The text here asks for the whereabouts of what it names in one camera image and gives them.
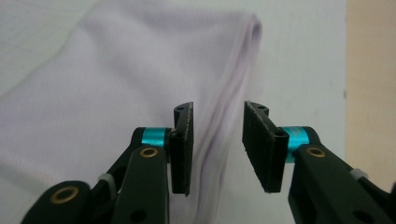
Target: black plastic part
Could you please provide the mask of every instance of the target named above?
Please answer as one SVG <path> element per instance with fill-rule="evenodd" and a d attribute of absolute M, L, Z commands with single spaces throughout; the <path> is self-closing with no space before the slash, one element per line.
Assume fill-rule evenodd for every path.
<path fill-rule="evenodd" d="M 172 191 L 190 194 L 193 132 L 192 102 L 174 110 L 175 129 L 169 133 L 169 155 L 172 173 Z"/>
<path fill-rule="evenodd" d="M 163 139 L 163 149 L 165 149 L 165 151 L 166 151 L 166 162 L 167 163 L 171 162 L 170 146 L 169 146 L 171 131 L 172 131 L 171 128 L 166 128 L 165 129 L 165 138 Z"/>
<path fill-rule="evenodd" d="M 315 132 L 313 128 L 307 126 L 304 126 L 303 128 L 306 132 L 306 135 L 308 135 L 309 144 L 322 146 L 319 135 L 317 134 L 317 132 Z"/>
<path fill-rule="evenodd" d="M 345 163 L 324 146 L 297 150 L 289 203 L 297 224 L 393 223 Z"/>
<path fill-rule="evenodd" d="M 280 192 L 289 135 L 268 119 L 264 105 L 245 102 L 242 142 L 265 192 Z"/>
<path fill-rule="evenodd" d="M 368 194 L 374 199 L 378 206 L 385 207 L 389 201 L 389 194 L 377 187 L 366 177 L 361 177 L 358 182 L 366 190 Z"/>
<path fill-rule="evenodd" d="M 393 185 L 393 190 L 389 195 L 384 210 L 389 215 L 390 219 L 396 223 L 396 184 Z"/>
<path fill-rule="evenodd" d="M 116 200 L 96 204 L 91 215 L 90 224 L 110 223 L 113 217 L 114 204 Z"/>
<path fill-rule="evenodd" d="M 91 190 L 81 181 L 57 184 L 35 202 L 22 224 L 87 223 L 91 215 Z"/>
<path fill-rule="evenodd" d="M 154 156 L 142 156 L 143 150 L 153 149 L 157 151 L 150 152 Z M 169 223 L 166 152 L 163 148 L 142 146 L 134 151 L 111 223 Z"/>
<path fill-rule="evenodd" d="M 131 144 L 124 150 L 124 152 L 119 156 L 116 162 L 108 169 L 107 173 L 114 177 L 116 182 L 117 191 L 120 190 L 122 181 L 125 176 L 126 168 L 131 159 L 131 155 L 134 150 L 142 146 L 143 132 L 146 128 L 136 128 L 134 134 L 132 135 Z M 111 200 L 110 193 L 108 190 L 108 184 L 106 181 L 99 181 L 95 187 L 92 189 L 92 197 L 94 204 L 107 203 Z"/>

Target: towel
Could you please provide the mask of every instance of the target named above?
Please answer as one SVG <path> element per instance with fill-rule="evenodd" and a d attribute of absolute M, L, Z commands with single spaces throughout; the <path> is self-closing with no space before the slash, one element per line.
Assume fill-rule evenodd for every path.
<path fill-rule="evenodd" d="M 136 127 L 173 127 L 173 108 L 193 101 L 191 195 L 170 194 L 170 219 L 214 223 L 261 31 L 246 12 L 95 5 L 53 59 L 0 97 L 1 222 L 21 222 L 59 182 L 93 187 Z"/>

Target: white cloth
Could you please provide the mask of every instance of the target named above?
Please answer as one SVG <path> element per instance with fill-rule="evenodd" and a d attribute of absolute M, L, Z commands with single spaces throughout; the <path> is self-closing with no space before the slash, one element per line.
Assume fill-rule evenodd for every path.
<path fill-rule="evenodd" d="M 193 101 L 191 195 L 170 195 L 171 223 L 213 223 L 260 38 L 247 13 L 96 5 L 59 55 L 0 98 L 1 222 L 19 223 L 58 182 L 93 187 L 136 127 L 173 127 L 173 108 Z"/>

